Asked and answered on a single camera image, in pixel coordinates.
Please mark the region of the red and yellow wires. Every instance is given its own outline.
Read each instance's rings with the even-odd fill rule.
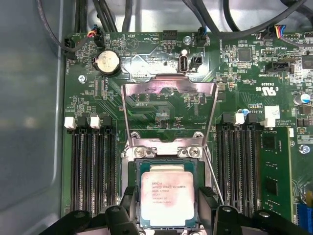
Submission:
[[[275,25],[276,36],[278,39],[280,39],[283,36],[285,28],[286,28],[285,25]]]
[[[97,26],[94,26],[91,31],[87,34],[88,38],[92,38],[97,34]]]

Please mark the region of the green circuit board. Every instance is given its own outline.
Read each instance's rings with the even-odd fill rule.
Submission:
[[[186,36],[192,39],[189,45],[184,43]],[[215,168],[216,124],[224,113],[233,117],[239,110],[248,109],[250,114],[256,114],[258,122],[266,116],[275,117],[276,127],[260,132],[259,203],[261,208],[273,210],[297,223],[296,205],[313,187],[312,153],[299,152],[302,144],[313,147],[313,115],[311,111],[303,112],[303,105],[296,105],[293,99],[300,93],[313,95],[313,57],[307,50],[277,39],[264,40],[258,34],[235,41],[222,41],[208,34],[201,47],[197,45],[196,36],[196,32],[178,32],[175,40],[168,41],[163,40],[162,32],[105,34],[105,48],[115,51],[122,62],[122,71],[115,77],[104,77],[92,65],[93,57],[101,51],[93,41],[76,53],[75,60],[67,59],[65,117],[76,120],[85,117],[87,121],[94,115],[112,118],[114,160],[111,164],[114,167],[104,172],[103,190],[111,188],[111,204],[120,202],[121,152],[127,141],[121,85],[148,82],[159,73],[177,73],[179,55],[185,49],[189,63],[193,57],[202,58],[199,68],[190,69],[185,75],[192,82],[215,82],[219,86],[208,143]],[[83,37],[85,34],[74,34],[69,38],[77,43]],[[299,33],[286,33],[286,37],[299,42],[311,40]],[[292,71],[268,72],[268,65],[278,61],[288,63]],[[86,82],[79,82],[81,75]],[[138,132],[142,138],[162,141],[192,137],[196,131],[204,131],[212,102],[213,98],[204,94],[179,94],[172,88],[164,88],[159,94],[130,96],[127,105],[131,131]],[[274,136],[275,151],[263,146],[264,136]],[[72,148],[72,135],[65,130],[63,215],[71,210],[72,203]],[[112,176],[113,186],[108,186]],[[265,186],[263,182],[267,178],[271,181]]]

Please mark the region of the black cable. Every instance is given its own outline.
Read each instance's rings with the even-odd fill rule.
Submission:
[[[101,21],[101,24],[102,24],[102,27],[103,27],[103,30],[105,32],[110,32],[110,27],[109,27],[109,23],[107,21],[107,18],[106,16],[104,15],[103,11],[101,10],[101,7],[100,7],[100,3],[98,0],[92,0],[93,1],[93,4],[94,4],[94,7],[96,8],[96,11],[98,13],[98,17]]]
[[[80,23],[80,0],[75,0],[75,25],[74,32],[79,33],[79,23]]]
[[[211,32],[217,36],[220,39],[223,40],[235,40],[239,39],[245,36],[249,36],[253,33],[258,33],[265,28],[267,28],[269,25],[274,25],[288,17],[292,12],[294,12],[297,8],[299,8],[301,5],[303,5],[307,0],[299,0],[294,5],[277,15],[276,17],[272,18],[269,21],[266,21],[256,27],[241,31],[241,32],[220,32],[219,29],[216,27],[214,21],[212,20],[211,16],[207,12],[205,5],[202,0],[194,0],[195,6],[199,13],[201,14],[204,22],[209,27]]]
[[[125,2],[125,18],[123,21],[122,32],[129,32],[133,13],[133,0],[126,0]]]
[[[282,4],[284,4],[286,7],[291,7],[293,4],[295,4],[296,0],[280,0]],[[312,27],[313,27],[313,10],[308,8],[305,5],[300,6],[298,9],[296,9],[297,12],[304,15],[308,20],[310,21]]]
[[[202,19],[199,11],[196,9],[196,7],[192,4],[191,0],[182,0],[183,3],[195,14],[197,17],[198,21],[200,22],[201,26],[206,28],[205,22]]]
[[[117,28],[116,28],[112,13],[107,5],[106,0],[99,0],[99,2],[100,2],[101,9],[103,10],[105,16],[107,17],[111,31],[117,32]]]
[[[80,32],[87,32],[87,0],[80,0]]]
[[[62,48],[63,50],[66,50],[68,52],[76,52],[78,51],[79,49],[81,49],[83,47],[83,45],[89,40],[89,38],[85,37],[83,38],[79,44],[74,47],[74,48],[69,48],[69,47],[66,47],[65,45],[63,45],[61,42],[59,42],[59,40],[57,39],[57,37],[53,34],[50,26],[49,26],[49,23],[45,17],[45,12],[44,12],[44,8],[43,8],[43,4],[41,2],[41,0],[36,0],[36,3],[37,3],[37,9],[38,9],[38,12],[39,12],[39,16],[40,16],[40,19],[43,23],[43,26],[45,27],[45,30],[47,31],[49,37],[52,39],[52,41],[58,45],[60,48]]]
[[[230,13],[230,8],[229,8],[229,0],[223,0],[223,11],[224,11],[224,16],[226,19],[226,22],[230,29],[233,32],[239,32],[240,29],[236,26],[236,23],[234,22],[231,13]]]

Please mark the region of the mounting screw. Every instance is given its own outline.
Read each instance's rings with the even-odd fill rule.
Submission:
[[[192,158],[197,158],[200,155],[200,150],[198,147],[191,147],[189,154]]]
[[[264,211],[261,211],[261,212],[259,213],[259,215],[262,216],[262,217],[264,217],[264,218],[269,218],[269,214],[266,213],[266,212],[264,212]]]
[[[83,212],[78,212],[75,214],[75,218],[83,218],[85,216],[85,213]]]
[[[191,37],[190,37],[190,36],[186,36],[186,37],[184,37],[184,43],[185,43],[186,45],[191,44],[191,42],[192,42],[192,39],[191,39]]]
[[[146,155],[146,151],[142,147],[138,147],[134,151],[136,158],[143,158]]]
[[[300,145],[299,152],[300,152],[301,154],[307,154],[307,153],[309,153],[310,151],[311,151],[311,149],[310,149],[310,147],[308,147],[307,145],[305,145],[305,144]]]
[[[230,207],[223,207],[223,211],[225,211],[225,212],[231,212],[231,208],[230,208]]]
[[[87,82],[87,78],[86,78],[84,75],[79,75],[78,81],[79,81],[81,84],[84,84],[84,83]]]

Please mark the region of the gray metal panel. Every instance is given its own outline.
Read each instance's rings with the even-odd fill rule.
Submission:
[[[69,29],[72,1],[43,2],[56,34],[70,9]],[[34,0],[2,1],[0,29],[0,233],[38,234],[61,208],[63,65]]]
[[[0,233],[38,234],[60,214],[64,64],[46,38],[34,0],[2,0],[0,8]],[[230,0],[233,18],[247,29],[277,15],[278,0]],[[73,0],[43,0],[53,31],[70,32]],[[108,0],[120,30],[125,0]],[[228,30],[220,0],[206,6]],[[311,8],[313,2],[307,3]],[[89,5],[89,26],[99,24]],[[134,0],[131,31],[195,30],[197,19],[181,0]],[[294,13],[287,30],[307,29]]]

